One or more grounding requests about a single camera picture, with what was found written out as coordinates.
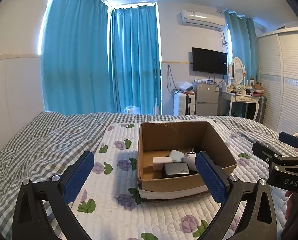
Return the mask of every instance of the louvered door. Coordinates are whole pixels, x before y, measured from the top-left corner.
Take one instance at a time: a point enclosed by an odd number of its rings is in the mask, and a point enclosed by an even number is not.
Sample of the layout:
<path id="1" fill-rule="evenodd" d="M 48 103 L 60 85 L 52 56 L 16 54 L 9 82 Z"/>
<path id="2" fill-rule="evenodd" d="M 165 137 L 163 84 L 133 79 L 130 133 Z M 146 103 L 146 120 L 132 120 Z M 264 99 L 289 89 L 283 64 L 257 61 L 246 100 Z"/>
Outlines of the louvered door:
<path id="1" fill-rule="evenodd" d="M 263 124 L 298 132 L 298 27 L 258 37 L 260 82 L 267 107 Z"/>
<path id="2" fill-rule="evenodd" d="M 298 132 L 298 31 L 278 35 L 283 65 L 283 93 L 277 132 Z"/>

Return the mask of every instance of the blue curtain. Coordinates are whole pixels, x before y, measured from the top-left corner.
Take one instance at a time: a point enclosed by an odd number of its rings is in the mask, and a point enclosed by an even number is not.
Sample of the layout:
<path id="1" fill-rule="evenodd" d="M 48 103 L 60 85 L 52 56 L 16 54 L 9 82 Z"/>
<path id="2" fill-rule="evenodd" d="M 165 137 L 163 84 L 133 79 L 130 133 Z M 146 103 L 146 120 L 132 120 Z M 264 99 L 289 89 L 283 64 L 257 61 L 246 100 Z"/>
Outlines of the blue curtain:
<path id="1" fill-rule="evenodd" d="M 109 90 L 107 9 L 101 0 L 53 0 L 41 54 L 46 111 L 115 112 Z"/>
<path id="2" fill-rule="evenodd" d="M 155 99 L 161 104 L 156 6 L 112 11 L 109 64 L 112 107 L 153 114 Z"/>
<path id="3" fill-rule="evenodd" d="M 231 34 L 233 57 L 239 57 L 245 66 L 246 80 L 249 81 L 252 75 L 254 80 L 258 81 L 259 52 L 253 20 L 238 17 L 235 13 L 229 13 L 228 10 L 225 11 L 225 18 Z"/>

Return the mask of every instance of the gingham fabric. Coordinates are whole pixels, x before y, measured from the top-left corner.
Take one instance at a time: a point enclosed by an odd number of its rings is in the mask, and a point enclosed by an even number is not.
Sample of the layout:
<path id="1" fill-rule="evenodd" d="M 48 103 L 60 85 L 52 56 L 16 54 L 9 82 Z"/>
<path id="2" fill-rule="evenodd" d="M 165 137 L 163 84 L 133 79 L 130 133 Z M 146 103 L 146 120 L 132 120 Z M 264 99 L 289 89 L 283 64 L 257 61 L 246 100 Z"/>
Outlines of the gingham fabric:
<path id="1" fill-rule="evenodd" d="M 48 180 L 52 174 L 61 174 L 85 150 L 97 149 L 109 125 L 195 118 L 200 117 L 111 113 L 65 116 L 42 112 L 0 152 L 0 232 L 6 239 L 11 239 L 14 206 L 25 178 L 39 182 Z M 294 148 L 278 141 L 276 132 L 259 123 L 227 116 L 211 118 L 251 143 L 260 140 L 282 155 L 298 156 Z M 60 234 L 60 228 L 47 202 L 45 208 L 56 234 Z"/>

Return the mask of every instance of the television screen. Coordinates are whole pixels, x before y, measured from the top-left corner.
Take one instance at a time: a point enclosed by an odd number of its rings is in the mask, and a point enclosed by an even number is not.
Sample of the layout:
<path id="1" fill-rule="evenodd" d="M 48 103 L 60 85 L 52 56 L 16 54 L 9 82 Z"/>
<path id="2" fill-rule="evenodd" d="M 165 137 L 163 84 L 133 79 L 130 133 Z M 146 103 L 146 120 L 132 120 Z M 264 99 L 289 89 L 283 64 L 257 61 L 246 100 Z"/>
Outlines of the television screen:
<path id="1" fill-rule="evenodd" d="M 192 48 L 193 71 L 228 74 L 227 53 L 209 49 Z"/>

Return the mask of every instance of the screw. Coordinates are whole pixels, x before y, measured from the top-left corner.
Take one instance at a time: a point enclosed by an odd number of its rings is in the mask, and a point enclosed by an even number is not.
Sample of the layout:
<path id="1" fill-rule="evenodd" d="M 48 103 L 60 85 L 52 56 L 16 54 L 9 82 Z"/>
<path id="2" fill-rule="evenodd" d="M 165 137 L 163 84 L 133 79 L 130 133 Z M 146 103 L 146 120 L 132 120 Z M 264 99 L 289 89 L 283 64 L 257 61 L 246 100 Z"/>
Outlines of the screw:
<path id="1" fill-rule="evenodd" d="M 261 183 L 262 185 L 266 185 L 266 184 L 267 184 L 267 182 L 266 182 L 264 179 L 261 179 L 261 180 L 260 180 L 260 183 Z"/>
<path id="2" fill-rule="evenodd" d="M 27 185 L 28 183 L 29 183 L 29 179 L 24 179 L 22 182 L 23 185 Z"/>
<path id="3" fill-rule="evenodd" d="M 60 179 L 60 176 L 59 176 L 59 175 L 54 175 L 54 176 L 51 178 L 52 181 L 59 181 L 59 179 Z"/>
<path id="4" fill-rule="evenodd" d="M 235 176 L 235 175 L 231 175 L 231 176 L 230 176 L 230 180 L 231 180 L 231 181 L 238 181 L 238 177 Z"/>

